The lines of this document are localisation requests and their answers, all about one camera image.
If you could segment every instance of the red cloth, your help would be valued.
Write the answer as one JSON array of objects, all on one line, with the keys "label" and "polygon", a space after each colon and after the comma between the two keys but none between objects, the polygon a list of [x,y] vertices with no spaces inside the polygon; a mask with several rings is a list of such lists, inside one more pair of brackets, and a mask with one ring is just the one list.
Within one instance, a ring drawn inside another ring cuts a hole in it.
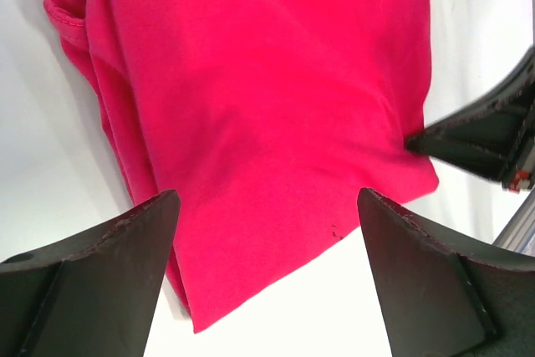
[{"label": "red cloth", "polygon": [[196,332],[358,227],[360,188],[408,202],[438,184],[404,150],[430,85],[430,0],[44,6],[134,203],[181,197],[167,275]]}]

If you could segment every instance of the folded red fabric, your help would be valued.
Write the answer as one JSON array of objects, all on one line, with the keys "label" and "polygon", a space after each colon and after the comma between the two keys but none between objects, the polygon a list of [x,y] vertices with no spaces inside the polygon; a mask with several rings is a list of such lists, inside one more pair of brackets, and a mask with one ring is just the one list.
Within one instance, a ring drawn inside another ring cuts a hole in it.
[{"label": "folded red fabric", "polygon": [[203,330],[359,225],[359,189],[434,191],[430,0],[44,0],[134,203],[176,189],[167,275]]}]

